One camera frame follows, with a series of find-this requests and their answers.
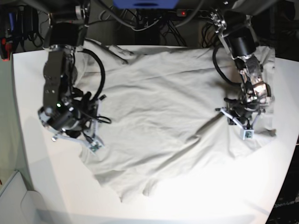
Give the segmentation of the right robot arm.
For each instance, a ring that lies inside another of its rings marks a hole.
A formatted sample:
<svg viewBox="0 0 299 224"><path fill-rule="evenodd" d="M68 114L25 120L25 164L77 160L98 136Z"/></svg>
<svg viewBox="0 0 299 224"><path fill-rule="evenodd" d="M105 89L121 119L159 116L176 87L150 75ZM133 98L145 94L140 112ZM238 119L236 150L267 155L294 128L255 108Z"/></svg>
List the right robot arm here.
<svg viewBox="0 0 299 224"><path fill-rule="evenodd" d="M98 136L100 123L111 120L100 116L106 73L102 61L83 47L90 15L90 1L80 0L49 13L49 29L44 49L48 59L43 68L43 105L38 110L41 124L53 133L52 141L79 142L90 150L104 146ZM75 87L78 78L75 53L91 56L100 68L100 84L93 95Z"/></svg>

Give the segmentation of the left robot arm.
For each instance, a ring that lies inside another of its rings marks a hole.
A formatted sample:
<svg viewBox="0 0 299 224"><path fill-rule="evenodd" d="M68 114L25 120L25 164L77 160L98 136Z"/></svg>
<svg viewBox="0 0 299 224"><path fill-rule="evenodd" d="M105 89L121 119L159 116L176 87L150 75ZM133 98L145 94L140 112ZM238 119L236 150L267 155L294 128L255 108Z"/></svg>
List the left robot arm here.
<svg viewBox="0 0 299 224"><path fill-rule="evenodd" d="M251 18L272 4L271 0L213 0L210 18L220 40L212 54L212 61L220 76L241 93L237 99L225 98L227 106L218 109L245 134L254 132L254 124L265 112L271 98L271 88L263 80L263 65L255 55L258 39ZM233 59L241 82L229 80L220 70L216 54L223 47Z"/></svg>

